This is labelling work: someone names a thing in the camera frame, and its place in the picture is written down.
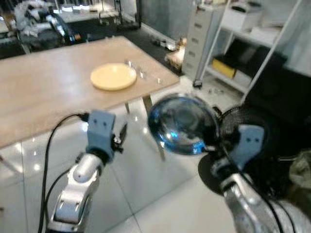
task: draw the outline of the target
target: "metal bowl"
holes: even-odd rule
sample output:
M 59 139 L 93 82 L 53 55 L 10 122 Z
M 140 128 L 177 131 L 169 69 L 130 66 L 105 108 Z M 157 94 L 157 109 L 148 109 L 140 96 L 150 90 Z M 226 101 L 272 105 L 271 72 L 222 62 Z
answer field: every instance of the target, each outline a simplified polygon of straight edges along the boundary
M 171 94 L 159 100 L 150 110 L 148 125 L 161 147 L 183 155 L 201 154 L 219 137 L 214 110 L 191 94 Z

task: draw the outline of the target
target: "wooden table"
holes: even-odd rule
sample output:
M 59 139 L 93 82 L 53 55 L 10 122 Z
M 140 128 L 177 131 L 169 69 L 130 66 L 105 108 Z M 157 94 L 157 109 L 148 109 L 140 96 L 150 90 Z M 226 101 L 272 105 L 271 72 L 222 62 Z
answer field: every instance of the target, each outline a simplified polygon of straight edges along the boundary
M 126 59 L 140 66 L 146 79 L 138 78 L 121 91 L 93 87 L 93 69 Z M 1 60 L 0 148 L 49 131 L 70 113 L 108 109 L 136 98 L 143 98 L 148 112 L 150 94 L 178 82 L 175 74 L 124 37 Z

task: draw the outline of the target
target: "white tile floor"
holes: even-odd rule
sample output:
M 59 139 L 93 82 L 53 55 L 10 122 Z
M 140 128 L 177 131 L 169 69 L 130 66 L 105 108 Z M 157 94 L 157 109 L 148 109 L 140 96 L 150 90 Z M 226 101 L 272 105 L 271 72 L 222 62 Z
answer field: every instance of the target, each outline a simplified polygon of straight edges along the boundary
M 216 94 L 213 91 L 215 88 L 221 88 L 225 93 Z M 179 85 L 152 95 L 152 100 L 154 102 L 168 93 L 191 91 L 192 81 L 181 77 Z M 218 104 L 221 109 L 238 103 L 241 98 L 213 80 L 205 83 L 202 90 L 194 92 L 209 104 Z M 126 114 L 124 106 L 111 110 L 117 115 L 114 131 L 118 132 L 127 121 L 128 137 L 123 145 L 124 153 L 116 153 L 113 163 L 105 168 L 101 176 L 86 232 L 234 232 L 224 200 L 205 188 L 198 177 L 200 157 L 166 152 L 166 161 L 163 162 L 146 130 L 142 100 L 130 102 L 129 105 L 130 115 Z M 84 150 L 87 143 L 85 131 L 85 124 L 78 122 L 64 126 L 55 136 L 50 153 L 48 187 Z M 43 154 L 48 136 L 46 133 L 0 150 L 11 165 L 24 171 L 22 177 L 18 172 L 9 174 L 8 166 L 0 163 L 0 207 L 5 208 L 0 215 L 1 233 L 27 232 L 24 229 L 33 233 L 37 230 Z M 66 179 L 61 179 L 52 192 L 49 212 L 65 183 Z M 10 189 L 15 190 L 18 196 L 14 199 L 18 201 L 6 202 L 11 199 L 8 195 Z M 12 215 L 17 210 L 20 214 Z

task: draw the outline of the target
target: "white shelf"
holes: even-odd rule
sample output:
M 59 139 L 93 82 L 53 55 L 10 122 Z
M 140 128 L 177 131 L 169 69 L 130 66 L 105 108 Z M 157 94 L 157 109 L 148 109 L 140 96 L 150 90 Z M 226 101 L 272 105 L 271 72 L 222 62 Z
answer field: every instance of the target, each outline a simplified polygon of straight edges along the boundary
M 226 30 L 226 31 L 232 32 L 236 37 L 242 38 L 244 40 L 247 40 L 247 41 L 250 41 L 250 42 L 253 42 L 253 43 L 256 43 L 256 44 L 264 45 L 264 46 L 269 47 L 269 48 L 271 48 L 272 45 L 273 45 L 273 43 L 270 43 L 270 42 L 267 42 L 267 41 L 258 40 L 256 38 L 252 37 L 249 32 L 239 31 L 239 30 L 236 30 L 236 29 L 233 29 L 233 28 L 229 28 L 229 27 L 226 27 L 226 26 L 223 26 L 223 25 L 221 25 L 221 28 Z
M 248 87 L 242 86 L 241 84 L 234 81 L 234 79 L 228 78 L 227 76 L 223 75 L 222 73 L 216 71 L 211 65 L 206 66 L 206 71 L 215 76 L 216 78 L 220 79 L 224 83 L 228 84 L 229 86 L 246 93 Z

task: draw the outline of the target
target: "yellow plate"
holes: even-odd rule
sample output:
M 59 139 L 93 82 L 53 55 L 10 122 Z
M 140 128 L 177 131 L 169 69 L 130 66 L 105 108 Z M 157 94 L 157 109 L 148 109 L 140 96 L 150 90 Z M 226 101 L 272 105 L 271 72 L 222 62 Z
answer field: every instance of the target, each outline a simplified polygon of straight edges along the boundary
M 135 82 L 136 78 L 136 71 L 122 63 L 106 64 L 91 73 L 92 84 L 107 91 L 127 88 Z

